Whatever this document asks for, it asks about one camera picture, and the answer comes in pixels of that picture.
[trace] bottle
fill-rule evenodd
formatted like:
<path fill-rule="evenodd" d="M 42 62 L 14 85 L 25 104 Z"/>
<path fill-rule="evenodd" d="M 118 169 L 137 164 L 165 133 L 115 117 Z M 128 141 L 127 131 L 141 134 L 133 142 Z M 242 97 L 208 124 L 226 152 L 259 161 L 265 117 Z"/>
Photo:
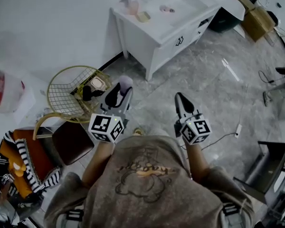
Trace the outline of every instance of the bottle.
<path fill-rule="evenodd" d="M 24 93 L 22 81 L 0 70 L 0 113 L 14 112 Z"/>
<path fill-rule="evenodd" d="M 128 0 L 128 9 L 130 15 L 136 15 L 139 8 L 138 0 Z"/>

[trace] white bucket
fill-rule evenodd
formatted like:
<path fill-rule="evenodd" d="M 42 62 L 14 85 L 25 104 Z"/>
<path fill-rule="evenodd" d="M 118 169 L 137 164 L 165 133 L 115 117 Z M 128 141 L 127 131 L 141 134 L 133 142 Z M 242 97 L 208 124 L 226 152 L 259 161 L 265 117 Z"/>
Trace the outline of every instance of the white bucket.
<path fill-rule="evenodd" d="M 24 88 L 20 79 L 0 70 L 0 113 L 11 113 L 17 109 Z"/>

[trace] brown leather seat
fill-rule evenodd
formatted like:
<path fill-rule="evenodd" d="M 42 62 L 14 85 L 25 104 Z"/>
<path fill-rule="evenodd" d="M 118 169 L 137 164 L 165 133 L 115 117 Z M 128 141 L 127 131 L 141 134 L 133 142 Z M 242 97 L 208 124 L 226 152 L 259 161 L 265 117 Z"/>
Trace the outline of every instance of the brown leather seat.
<path fill-rule="evenodd" d="M 88 133 L 78 123 L 65 122 L 52 135 L 53 144 L 65 165 L 70 165 L 94 148 Z"/>

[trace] wire basket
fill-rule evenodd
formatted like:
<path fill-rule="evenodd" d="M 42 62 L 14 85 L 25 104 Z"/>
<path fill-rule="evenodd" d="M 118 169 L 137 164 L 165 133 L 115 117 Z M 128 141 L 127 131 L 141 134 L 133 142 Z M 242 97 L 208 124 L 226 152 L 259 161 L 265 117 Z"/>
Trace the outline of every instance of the wire basket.
<path fill-rule="evenodd" d="M 95 76 L 105 82 L 105 90 L 112 86 L 109 76 L 90 66 L 71 66 L 58 72 L 47 89 L 47 100 L 52 111 L 66 121 L 88 123 L 98 107 L 99 98 L 83 101 L 82 93 L 85 85 L 91 86 L 90 81 Z"/>

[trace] orange cushion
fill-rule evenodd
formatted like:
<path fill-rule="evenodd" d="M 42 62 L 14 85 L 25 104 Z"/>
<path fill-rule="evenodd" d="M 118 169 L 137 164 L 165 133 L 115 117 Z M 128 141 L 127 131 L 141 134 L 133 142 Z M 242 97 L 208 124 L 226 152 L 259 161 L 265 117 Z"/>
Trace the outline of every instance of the orange cushion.
<path fill-rule="evenodd" d="M 0 154 L 8 158 L 9 161 L 16 163 L 18 166 L 24 164 L 19 152 L 10 147 L 5 140 L 3 140 L 0 145 Z"/>
<path fill-rule="evenodd" d="M 32 193 L 32 188 L 26 182 L 24 177 L 15 176 L 14 185 L 17 188 L 20 196 L 26 198 L 29 194 Z"/>
<path fill-rule="evenodd" d="M 28 159 L 33 167 L 31 171 L 35 173 L 38 181 L 43 183 L 55 169 L 55 166 L 45 153 L 40 141 L 38 139 L 33 140 L 33 132 L 33 130 L 15 130 L 14 139 L 25 139 Z"/>

